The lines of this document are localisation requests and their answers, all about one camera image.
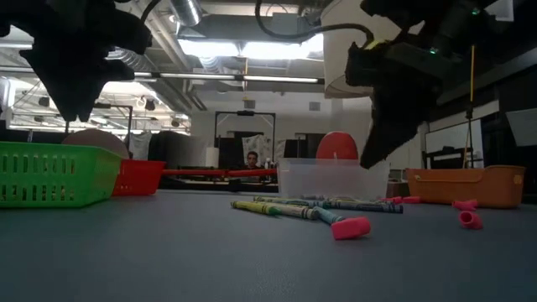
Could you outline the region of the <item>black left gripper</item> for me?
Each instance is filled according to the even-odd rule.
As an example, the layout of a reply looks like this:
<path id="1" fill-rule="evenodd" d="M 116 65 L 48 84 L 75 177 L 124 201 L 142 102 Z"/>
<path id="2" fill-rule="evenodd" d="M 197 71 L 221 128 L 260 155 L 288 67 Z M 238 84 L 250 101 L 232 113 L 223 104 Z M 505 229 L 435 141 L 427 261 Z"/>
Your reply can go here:
<path id="1" fill-rule="evenodd" d="M 0 37 L 12 26 L 32 36 L 35 42 L 83 44 L 86 47 L 120 47 L 143 53 L 152 43 L 144 21 L 118 9 L 130 0 L 0 0 Z M 44 84 L 61 116 L 67 122 L 87 122 L 96 99 L 109 81 L 130 81 L 134 71 L 121 60 L 99 54 L 76 60 L 76 81 L 57 55 L 36 49 L 21 50 Z"/>

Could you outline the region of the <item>black low bench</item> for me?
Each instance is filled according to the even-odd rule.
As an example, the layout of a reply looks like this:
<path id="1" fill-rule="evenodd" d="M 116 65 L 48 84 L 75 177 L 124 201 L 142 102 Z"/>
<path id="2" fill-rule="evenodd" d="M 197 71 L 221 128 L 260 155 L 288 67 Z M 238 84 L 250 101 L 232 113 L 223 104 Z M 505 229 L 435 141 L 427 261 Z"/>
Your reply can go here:
<path id="1" fill-rule="evenodd" d="M 483 168 L 484 158 L 472 148 L 443 147 L 439 151 L 422 152 L 425 169 L 470 169 Z"/>

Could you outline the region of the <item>white board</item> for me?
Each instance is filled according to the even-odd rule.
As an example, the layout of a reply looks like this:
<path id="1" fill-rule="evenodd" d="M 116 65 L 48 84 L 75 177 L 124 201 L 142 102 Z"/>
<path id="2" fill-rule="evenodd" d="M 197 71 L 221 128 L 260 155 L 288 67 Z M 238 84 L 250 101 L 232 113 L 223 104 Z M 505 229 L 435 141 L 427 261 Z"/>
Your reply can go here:
<path id="1" fill-rule="evenodd" d="M 442 128 L 429 132 L 425 135 L 425 151 L 439 151 L 443 147 L 464 148 L 467 138 L 467 123 Z M 480 120 L 472 121 L 473 151 L 479 151 L 484 158 L 482 146 L 482 123 Z"/>

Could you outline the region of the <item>tan round object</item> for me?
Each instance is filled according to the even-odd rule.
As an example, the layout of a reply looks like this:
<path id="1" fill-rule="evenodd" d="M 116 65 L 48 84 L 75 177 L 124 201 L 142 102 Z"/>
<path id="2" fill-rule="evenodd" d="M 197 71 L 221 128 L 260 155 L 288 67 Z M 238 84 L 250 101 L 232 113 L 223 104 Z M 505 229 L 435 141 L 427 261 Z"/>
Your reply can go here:
<path id="1" fill-rule="evenodd" d="M 123 159 L 129 158 L 126 144 L 115 135 L 98 129 L 86 129 L 66 136 L 62 144 L 104 148 Z"/>

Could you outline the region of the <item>clear plastic bin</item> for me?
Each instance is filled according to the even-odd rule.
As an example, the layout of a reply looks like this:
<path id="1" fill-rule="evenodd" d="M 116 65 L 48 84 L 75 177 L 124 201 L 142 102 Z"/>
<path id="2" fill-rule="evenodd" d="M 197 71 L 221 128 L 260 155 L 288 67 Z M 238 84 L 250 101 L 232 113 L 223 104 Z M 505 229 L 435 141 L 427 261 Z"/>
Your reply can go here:
<path id="1" fill-rule="evenodd" d="M 283 197 L 384 198 L 389 163 L 382 161 L 364 169 L 349 159 L 281 159 L 277 168 L 279 193 Z"/>

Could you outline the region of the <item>blue-violet crayon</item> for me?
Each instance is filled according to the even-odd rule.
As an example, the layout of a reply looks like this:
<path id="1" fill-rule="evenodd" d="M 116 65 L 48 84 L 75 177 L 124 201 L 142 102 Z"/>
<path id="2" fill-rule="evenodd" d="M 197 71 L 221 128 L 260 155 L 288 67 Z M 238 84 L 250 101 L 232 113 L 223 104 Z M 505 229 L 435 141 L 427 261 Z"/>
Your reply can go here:
<path id="1" fill-rule="evenodd" d="M 354 201 L 328 201 L 330 208 L 351 211 L 374 211 L 402 214 L 404 208 L 394 203 L 354 202 Z"/>

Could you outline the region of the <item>white shade table lamp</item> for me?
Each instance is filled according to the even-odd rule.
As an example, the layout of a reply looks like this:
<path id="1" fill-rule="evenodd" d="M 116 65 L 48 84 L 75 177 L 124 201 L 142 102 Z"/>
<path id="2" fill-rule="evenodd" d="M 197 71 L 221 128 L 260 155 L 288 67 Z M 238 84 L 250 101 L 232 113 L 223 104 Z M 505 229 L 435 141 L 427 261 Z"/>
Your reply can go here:
<path id="1" fill-rule="evenodd" d="M 388 18 L 369 16 L 360 9 L 362 0 L 333 0 L 321 14 L 321 25 L 357 23 L 367 27 L 376 40 L 394 39 L 400 28 Z M 357 29 L 338 29 L 323 34 L 325 98 L 359 98 L 373 93 L 369 86 L 349 86 L 345 81 L 347 51 L 355 42 L 362 46 L 366 34 Z"/>

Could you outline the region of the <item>black cabinet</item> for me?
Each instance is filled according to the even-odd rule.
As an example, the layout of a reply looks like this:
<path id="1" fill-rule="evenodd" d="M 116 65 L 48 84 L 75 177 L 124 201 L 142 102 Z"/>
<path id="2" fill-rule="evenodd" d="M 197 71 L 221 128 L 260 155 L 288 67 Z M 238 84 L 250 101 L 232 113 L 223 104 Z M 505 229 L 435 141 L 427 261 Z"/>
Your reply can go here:
<path id="1" fill-rule="evenodd" d="M 314 159 L 324 137 L 324 133 L 296 133 L 294 139 L 285 141 L 284 157 Z"/>

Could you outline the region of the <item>red plastic basket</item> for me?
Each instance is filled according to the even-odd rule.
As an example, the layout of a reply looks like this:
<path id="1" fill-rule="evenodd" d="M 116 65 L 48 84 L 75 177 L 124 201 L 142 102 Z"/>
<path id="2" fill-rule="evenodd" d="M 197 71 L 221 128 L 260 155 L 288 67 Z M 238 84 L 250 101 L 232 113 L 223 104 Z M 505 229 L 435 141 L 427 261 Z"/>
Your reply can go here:
<path id="1" fill-rule="evenodd" d="M 159 187 L 164 167 L 162 161 L 123 159 L 112 195 L 153 195 Z"/>

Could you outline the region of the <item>white angled panel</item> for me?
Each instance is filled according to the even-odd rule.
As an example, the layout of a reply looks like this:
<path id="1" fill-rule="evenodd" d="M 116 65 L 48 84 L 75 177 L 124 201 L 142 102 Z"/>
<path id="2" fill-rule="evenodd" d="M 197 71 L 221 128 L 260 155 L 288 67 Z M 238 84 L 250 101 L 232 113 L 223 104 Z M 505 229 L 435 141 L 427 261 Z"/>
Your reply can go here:
<path id="1" fill-rule="evenodd" d="M 537 145 L 537 107 L 506 112 L 506 116 L 518 147 Z"/>

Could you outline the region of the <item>long ceiling light fixture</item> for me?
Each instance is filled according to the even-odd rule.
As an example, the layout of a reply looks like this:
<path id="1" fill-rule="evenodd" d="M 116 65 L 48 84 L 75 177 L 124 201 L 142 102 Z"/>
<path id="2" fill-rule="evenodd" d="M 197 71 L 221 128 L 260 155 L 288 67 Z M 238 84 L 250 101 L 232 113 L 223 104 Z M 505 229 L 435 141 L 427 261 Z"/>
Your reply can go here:
<path id="1" fill-rule="evenodd" d="M 258 81 L 324 85 L 323 78 L 289 77 L 275 75 L 203 74 L 203 73 L 159 73 L 161 78 L 176 78 L 203 81 Z"/>

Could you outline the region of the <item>patterned cloth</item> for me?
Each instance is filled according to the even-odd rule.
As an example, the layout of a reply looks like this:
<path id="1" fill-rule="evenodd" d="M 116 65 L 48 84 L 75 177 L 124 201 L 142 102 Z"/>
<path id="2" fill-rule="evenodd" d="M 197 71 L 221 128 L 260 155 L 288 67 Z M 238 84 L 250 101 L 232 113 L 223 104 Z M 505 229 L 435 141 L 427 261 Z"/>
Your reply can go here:
<path id="1" fill-rule="evenodd" d="M 257 166 L 264 166 L 266 159 L 274 157 L 272 138 L 262 134 L 242 138 L 242 150 L 245 163 L 248 162 L 249 153 L 255 152 L 258 155 Z"/>

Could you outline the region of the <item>red horizontal bar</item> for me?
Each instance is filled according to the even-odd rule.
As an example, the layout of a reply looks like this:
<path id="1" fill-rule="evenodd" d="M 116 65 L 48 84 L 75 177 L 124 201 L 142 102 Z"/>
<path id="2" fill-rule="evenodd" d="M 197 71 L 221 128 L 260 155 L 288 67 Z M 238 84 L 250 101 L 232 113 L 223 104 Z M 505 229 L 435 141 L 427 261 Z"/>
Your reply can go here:
<path id="1" fill-rule="evenodd" d="M 214 177 L 248 177 L 248 176 L 266 176 L 277 174 L 276 169 L 245 169 L 245 170 L 226 170 L 226 169 L 164 169 L 162 174 L 169 175 L 194 175 L 194 176 L 214 176 Z"/>

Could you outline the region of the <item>green crayon yellow wrapper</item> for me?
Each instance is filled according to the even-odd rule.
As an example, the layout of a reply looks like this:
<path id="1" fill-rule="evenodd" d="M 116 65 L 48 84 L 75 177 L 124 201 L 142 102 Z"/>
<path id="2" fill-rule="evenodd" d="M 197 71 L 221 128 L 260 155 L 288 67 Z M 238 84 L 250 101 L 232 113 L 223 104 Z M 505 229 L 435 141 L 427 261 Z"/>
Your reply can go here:
<path id="1" fill-rule="evenodd" d="M 266 203 L 236 200 L 236 201 L 232 201 L 230 205 L 234 209 L 251 211 L 251 212 L 255 212 L 255 213 L 263 214 L 267 216 L 277 216 L 277 215 L 282 214 L 282 211 L 278 207 L 271 206 Z"/>

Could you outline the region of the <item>black frame stand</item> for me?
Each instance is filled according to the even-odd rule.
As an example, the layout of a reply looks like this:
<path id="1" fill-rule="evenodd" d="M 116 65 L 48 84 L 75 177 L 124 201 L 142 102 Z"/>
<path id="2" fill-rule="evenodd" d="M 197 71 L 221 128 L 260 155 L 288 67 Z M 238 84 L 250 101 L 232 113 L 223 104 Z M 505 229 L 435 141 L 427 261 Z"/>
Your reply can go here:
<path id="1" fill-rule="evenodd" d="M 115 105 L 115 104 L 102 103 L 102 102 L 95 102 L 95 104 L 94 104 L 94 108 L 99 108 L 99 109 L 111 109 L 113 107 L 115 107 L 115 108 L 125 108 L 125 109 L 128 110 L 128 131 L 127 131 L 126 138 L 125 138 L 125 144 L 126 144 L 127 148 L 129 149 L 130 135 L 131 135 L 132 123 L 133 123 L 133 106 Z"/>
<path id="2" fill-rule="evenodd" d="M 275 141 L 276 141 L 276 122 L 277 122 L 277 115 L 273 112 L 255 112 L 250 110 L 241 110 L 241 111 L 215 111 L 214 114 L 214 142 L 213 147 L 220 147 L 220 135 L 217 134 L 217 129 L 219 126 L 219 122 L 223 122 L 223 119 L 221 121 L 218 120 L 220 115 L 236 115 L 236 116 L 242 116 L 242 117 L 253 117 L 256 115 L 259 116 L 270 116 L 273 119 L 273 122 L 271 124 L 272 127 L 272 150 L 275 150 Z"/>

